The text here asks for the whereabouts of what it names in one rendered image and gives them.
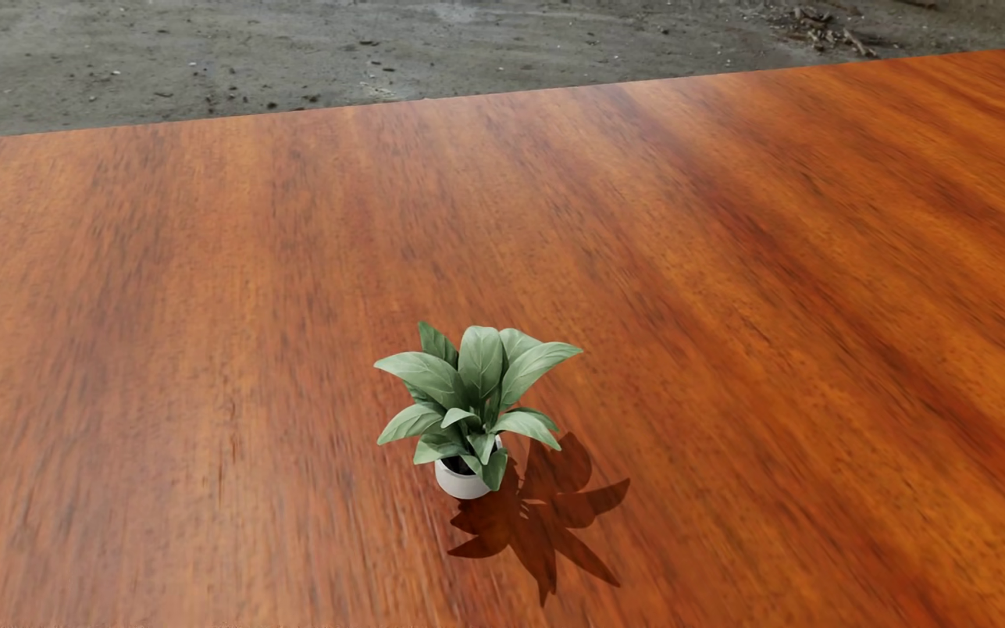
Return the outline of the green potted plant white pot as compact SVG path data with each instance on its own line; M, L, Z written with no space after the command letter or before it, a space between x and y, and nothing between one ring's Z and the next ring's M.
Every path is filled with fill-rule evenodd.
M442 492L474 501L501 489L510 464L502 435L561 450L561 429L540 410L521 405L529 389L582 349L542 341L507 327L471 325L454 343L431 324L416 327L421 348L374 363L398 378L410 405L384 424L377 446L413 440L414 465L432 465Z

